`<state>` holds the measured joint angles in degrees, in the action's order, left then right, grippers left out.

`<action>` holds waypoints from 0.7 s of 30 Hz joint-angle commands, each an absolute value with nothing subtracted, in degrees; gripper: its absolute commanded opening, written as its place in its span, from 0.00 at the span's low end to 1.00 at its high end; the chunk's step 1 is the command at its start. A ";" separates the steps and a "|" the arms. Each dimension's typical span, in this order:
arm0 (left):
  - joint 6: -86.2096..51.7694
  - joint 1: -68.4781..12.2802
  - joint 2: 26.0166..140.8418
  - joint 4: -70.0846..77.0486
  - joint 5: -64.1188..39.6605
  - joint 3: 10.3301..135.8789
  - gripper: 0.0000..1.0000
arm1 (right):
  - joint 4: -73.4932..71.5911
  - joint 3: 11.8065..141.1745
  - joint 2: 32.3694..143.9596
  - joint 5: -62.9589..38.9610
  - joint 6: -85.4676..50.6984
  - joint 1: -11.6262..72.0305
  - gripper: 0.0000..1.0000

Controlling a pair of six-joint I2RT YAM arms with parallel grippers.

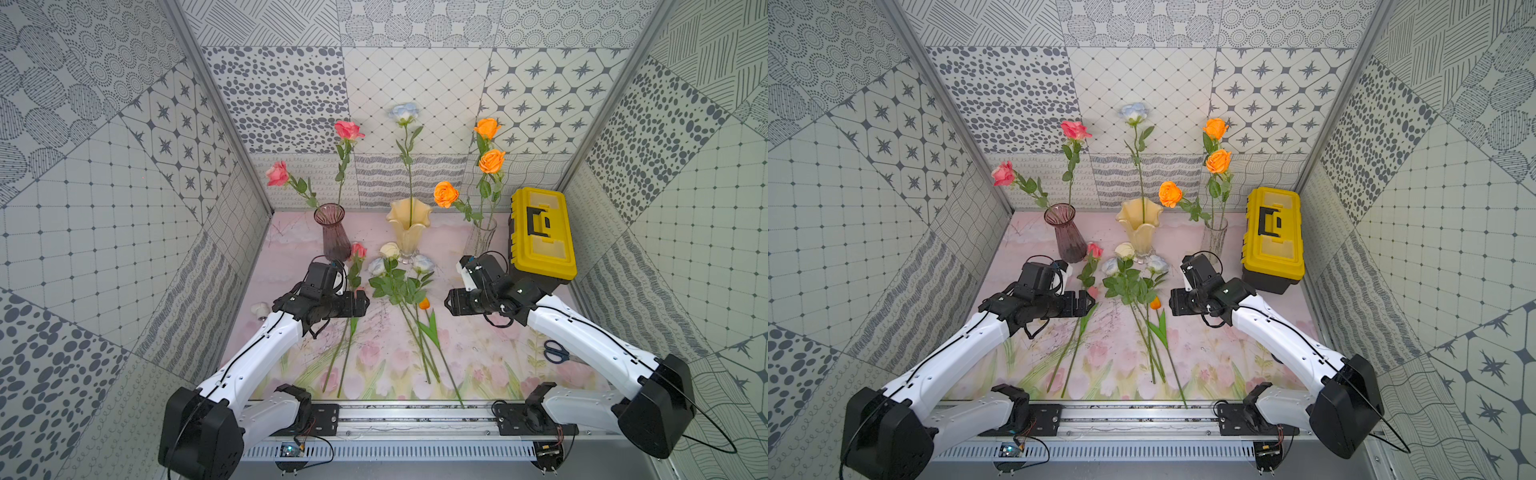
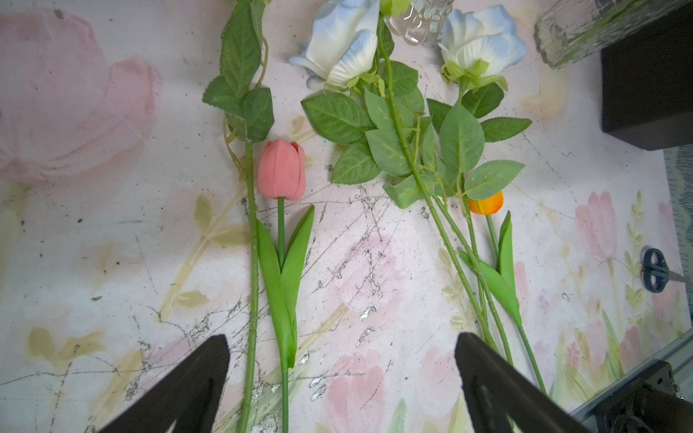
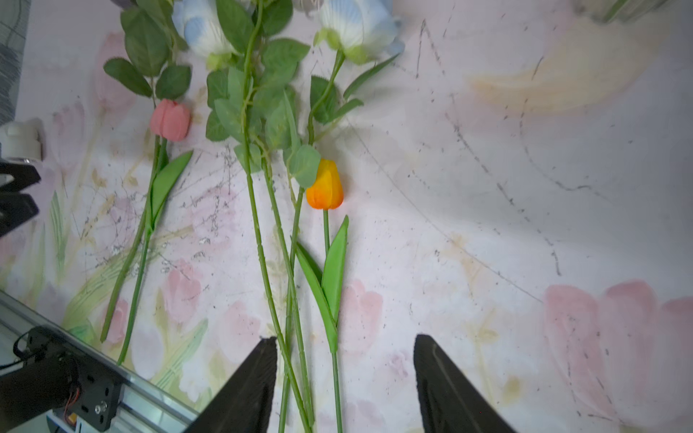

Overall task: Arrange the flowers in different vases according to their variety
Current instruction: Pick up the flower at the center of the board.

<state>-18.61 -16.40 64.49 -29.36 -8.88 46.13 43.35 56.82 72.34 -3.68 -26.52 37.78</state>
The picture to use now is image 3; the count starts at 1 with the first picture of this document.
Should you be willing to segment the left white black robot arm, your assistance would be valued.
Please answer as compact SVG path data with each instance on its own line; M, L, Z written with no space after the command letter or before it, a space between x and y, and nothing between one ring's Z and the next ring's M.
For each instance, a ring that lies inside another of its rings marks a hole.
M22 191L41 176L28 163L1 160L1 238L39 214L34 199ZM21 338L27 345L20 350ZM65 420L74 414L97 432L108 432L117 416L124 378L84 346L70 341L57 328L31 328L13 346L21 368L1 375L1 432L8 432L48 411L62 409Z

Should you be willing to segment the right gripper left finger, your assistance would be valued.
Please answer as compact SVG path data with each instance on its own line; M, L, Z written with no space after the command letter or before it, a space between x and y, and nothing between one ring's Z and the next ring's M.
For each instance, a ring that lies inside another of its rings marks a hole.
M261 339L186 432L268 431L277 364L277 339Z

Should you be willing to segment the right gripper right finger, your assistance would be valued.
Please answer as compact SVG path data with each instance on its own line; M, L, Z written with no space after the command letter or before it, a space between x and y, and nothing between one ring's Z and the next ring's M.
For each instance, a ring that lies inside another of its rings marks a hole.
M434 338L416 336L413 364L426 433L514 433Z

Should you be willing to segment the pink tulip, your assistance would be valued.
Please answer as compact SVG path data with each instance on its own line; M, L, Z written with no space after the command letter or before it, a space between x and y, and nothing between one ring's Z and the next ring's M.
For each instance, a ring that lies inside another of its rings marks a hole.
M122 344L117 364L120 366L126 360L128 348L135 327L136 314L139 307L140 294L143 285L145 269L148 260L151 238L155 232L164 206L173 187L187 167L192 151L184 153L172 162L168 161L167 145L182 141L189 132L191 112L182 103L171 99L163 99L155 108L150 121L150 130L159 140L155 150L153 175L148 189L144 211L144 234L140 242L142 252L131 308L128 317L126 335Z

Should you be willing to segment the orange tulip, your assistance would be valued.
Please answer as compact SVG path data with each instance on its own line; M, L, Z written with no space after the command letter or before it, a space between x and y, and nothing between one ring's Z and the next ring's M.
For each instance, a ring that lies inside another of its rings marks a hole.
M330 243L328 213L332 209L337 209L344 200L344 191L335 162L321 161L317 178L307 190L307 200L310 207L323 212L326 258L323 267L320 267L312 260L303 245L298 245L297 257L318 305L328 339L332 359L336 425L337 431L342 433L344 426L339 379L339 310L344 281L349 220L346 218L343 221L335 237L335 244L332 245Z

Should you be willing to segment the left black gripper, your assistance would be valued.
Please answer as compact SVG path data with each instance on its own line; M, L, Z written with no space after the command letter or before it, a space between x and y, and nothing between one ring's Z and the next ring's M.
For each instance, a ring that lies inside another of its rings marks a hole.
M34 166L26 163L1 162L1 174L10 182L1 186L1 236L11 233L39 214L34 199L23 191L41 180Z

